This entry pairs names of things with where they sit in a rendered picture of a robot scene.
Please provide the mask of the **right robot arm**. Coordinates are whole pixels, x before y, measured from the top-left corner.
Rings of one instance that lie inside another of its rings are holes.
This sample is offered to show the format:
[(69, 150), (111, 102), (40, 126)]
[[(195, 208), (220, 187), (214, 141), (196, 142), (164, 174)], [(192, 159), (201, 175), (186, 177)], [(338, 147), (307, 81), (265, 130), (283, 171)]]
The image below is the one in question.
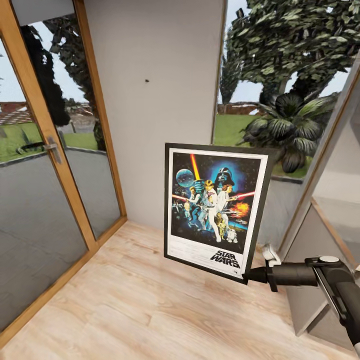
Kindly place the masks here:
[(266, 266), (243, 273), (248, 280), (267, 284), (278, 292), (277, 285), (320, 285), (335, 316), (346, 327), (348, 337), (360, 358), (360, 287), (355, 283), (348, 266), (340, 258), (321, 256), (306, 258), (304, 262), (281, 262), (271, 243), (262, 247)]

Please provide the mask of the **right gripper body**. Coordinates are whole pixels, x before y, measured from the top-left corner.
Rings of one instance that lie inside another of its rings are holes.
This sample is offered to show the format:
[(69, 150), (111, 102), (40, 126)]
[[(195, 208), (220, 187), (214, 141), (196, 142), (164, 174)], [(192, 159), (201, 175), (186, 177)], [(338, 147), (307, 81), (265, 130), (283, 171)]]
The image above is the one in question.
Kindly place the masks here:
[(266, 259), (266, 272), (272, 292), (278, 292), (277, 285), (301, 286), (294, 262), (282, 262), (281, 265), (270, 267)]

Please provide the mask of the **poster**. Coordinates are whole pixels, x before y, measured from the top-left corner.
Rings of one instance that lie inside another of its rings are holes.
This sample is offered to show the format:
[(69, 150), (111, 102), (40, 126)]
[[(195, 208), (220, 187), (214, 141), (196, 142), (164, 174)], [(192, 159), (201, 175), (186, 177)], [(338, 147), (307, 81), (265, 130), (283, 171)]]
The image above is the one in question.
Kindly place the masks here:
[(275, 156), (165, 142), (163, 256), (248, 285)]

